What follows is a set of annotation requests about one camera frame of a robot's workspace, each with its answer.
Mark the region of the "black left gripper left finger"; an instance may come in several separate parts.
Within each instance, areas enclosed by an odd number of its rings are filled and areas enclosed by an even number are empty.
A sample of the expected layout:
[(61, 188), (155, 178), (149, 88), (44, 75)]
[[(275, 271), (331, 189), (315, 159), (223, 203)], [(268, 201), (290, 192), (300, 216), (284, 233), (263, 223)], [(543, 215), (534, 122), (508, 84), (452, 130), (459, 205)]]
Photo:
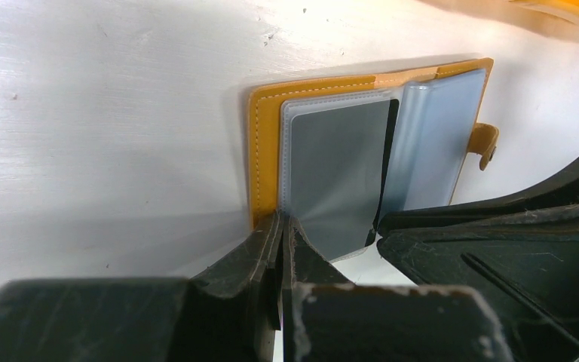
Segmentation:
[(193, 278), (13, 281), (0, 361), (270, 361), (280, 328), (283, 216)]

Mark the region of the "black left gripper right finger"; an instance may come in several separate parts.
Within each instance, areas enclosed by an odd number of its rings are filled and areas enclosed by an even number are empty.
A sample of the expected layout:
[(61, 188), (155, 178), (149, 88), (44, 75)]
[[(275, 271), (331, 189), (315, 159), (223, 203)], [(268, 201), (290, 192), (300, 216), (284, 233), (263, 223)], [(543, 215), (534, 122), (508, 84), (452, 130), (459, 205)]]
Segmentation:
[(494, 310), (460, 285), (360, 286), (283, 221), (286, 361), (510, 361)]

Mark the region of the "orange leather card holder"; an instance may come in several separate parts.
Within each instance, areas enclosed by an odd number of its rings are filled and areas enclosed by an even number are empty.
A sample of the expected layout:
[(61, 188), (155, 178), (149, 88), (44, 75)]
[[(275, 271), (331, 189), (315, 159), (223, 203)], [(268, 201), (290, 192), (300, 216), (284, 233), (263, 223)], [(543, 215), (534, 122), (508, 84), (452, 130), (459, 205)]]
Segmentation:
[(408, 81), (449, 78), (477, 69), (486, 72), (485, 84), (494, 65), (489, 57), (396, 72), (308, 78), (266, 84), (255, 88), (247, 106), (248, 196), (250, 226), (277, 209), (280, 152), (280, 109), (290, 99), (322, 97), (398, 87)]

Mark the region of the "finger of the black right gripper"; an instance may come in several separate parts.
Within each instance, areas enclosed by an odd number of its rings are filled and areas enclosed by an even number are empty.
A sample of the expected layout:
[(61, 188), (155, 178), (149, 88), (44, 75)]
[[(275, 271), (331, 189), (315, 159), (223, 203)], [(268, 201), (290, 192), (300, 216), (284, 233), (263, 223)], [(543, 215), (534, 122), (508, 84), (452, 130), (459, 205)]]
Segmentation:
[(517, 361), (579, 361), (579, 204), (385, 232), (378, 251), (416, 284), (477, 290)]
[(457, 225), (572, 204), (579, 204), (579, 157), (551, 177), (513, 194), (444, 207), (388, 213), (378, 224), (378, 234), (389, 235), (402, 229)]

